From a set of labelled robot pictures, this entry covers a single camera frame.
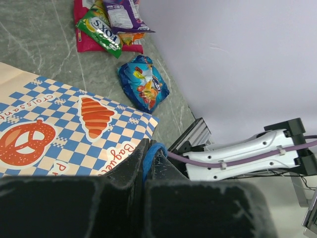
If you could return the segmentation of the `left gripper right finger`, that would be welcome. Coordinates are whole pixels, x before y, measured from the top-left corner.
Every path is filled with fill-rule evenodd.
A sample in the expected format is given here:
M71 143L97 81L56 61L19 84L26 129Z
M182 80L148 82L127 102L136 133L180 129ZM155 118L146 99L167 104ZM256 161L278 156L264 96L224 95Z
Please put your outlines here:
M144 158L144 237L275 238L261 191L234 180L190 181L152 142Z

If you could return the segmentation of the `green snack packet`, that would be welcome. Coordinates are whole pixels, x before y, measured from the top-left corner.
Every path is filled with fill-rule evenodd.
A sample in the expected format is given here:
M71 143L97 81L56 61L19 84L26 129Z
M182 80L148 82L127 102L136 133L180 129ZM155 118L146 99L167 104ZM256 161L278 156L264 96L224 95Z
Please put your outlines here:
M95 1L76 27L116 58L121 56L122 40L112 32L102 1Z

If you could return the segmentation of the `purple snack packet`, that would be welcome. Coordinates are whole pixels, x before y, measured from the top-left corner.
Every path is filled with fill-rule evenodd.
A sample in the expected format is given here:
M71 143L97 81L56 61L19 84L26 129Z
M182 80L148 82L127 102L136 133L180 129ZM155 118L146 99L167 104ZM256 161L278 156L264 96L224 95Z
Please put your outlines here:
M140 14L139 14L139 0L130 0L130 5L132 8L133 16L136 19L136 22L142 26L145 26L144 21L141 19Z
M103 5L107 12L112 30L120 33L154 33L147 24L142 26L133 16L130 0L104 0Z

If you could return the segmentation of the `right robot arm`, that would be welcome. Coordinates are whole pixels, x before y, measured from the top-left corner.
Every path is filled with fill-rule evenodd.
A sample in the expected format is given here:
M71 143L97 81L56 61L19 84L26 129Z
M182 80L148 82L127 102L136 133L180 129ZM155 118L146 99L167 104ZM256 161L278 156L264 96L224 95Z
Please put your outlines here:
M310 148L317 137L306 135L300 118L264 127L246 140L227 145L208 145L183 154L190 180L219 181L254 172L286 170L315 175L317 159Z

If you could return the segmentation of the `large blue Blendy packet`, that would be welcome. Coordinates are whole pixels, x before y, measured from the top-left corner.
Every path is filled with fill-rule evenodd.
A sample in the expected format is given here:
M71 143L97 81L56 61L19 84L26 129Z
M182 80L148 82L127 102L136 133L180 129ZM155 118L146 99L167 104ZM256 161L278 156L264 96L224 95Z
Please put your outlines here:
M150 57L136 56L118 71L122 89L137 109L152 114L170 91Z

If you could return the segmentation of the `red pink snack packet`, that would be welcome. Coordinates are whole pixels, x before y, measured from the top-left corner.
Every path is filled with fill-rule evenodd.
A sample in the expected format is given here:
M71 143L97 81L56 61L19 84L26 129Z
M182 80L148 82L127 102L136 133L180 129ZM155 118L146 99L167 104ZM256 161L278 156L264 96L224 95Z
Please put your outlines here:
M94 4L94 0L74 0L74 22L75 25L77 22L84 17L84 15L88 12L91 6ZM76 45L77 51L82 52L105 52L105 49L102 48L97 42L95 42L91 37L89 37L84 32L80 31L75 26L75 35L76 35ZM141 44L141 40L137 40L132 43L130 46L123 45L123 52L135 52L142 54L143 46Z

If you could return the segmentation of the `orange snack packet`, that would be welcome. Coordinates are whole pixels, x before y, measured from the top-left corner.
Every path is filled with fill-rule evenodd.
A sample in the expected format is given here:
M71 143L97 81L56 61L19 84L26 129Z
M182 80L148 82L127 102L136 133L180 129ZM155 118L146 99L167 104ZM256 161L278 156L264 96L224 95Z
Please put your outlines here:
M120 33L118 36L121 38L123 44L130 46L134 42L143 39L145 34L146 33Z

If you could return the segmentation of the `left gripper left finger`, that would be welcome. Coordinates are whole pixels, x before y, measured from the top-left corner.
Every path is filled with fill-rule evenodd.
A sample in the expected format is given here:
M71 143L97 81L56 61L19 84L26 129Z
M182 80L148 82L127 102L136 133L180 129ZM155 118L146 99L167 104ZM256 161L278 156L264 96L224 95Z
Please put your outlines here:
M101 176L0 180L3 238L139 238L142 163L150 141Z

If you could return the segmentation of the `blue checkered paper bag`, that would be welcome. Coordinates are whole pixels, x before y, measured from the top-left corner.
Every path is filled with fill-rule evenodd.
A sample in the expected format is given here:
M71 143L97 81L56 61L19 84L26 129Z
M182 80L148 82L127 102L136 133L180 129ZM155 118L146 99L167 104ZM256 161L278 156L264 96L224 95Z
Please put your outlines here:
M147 113L0 65L0 175L100 176L151 138Z

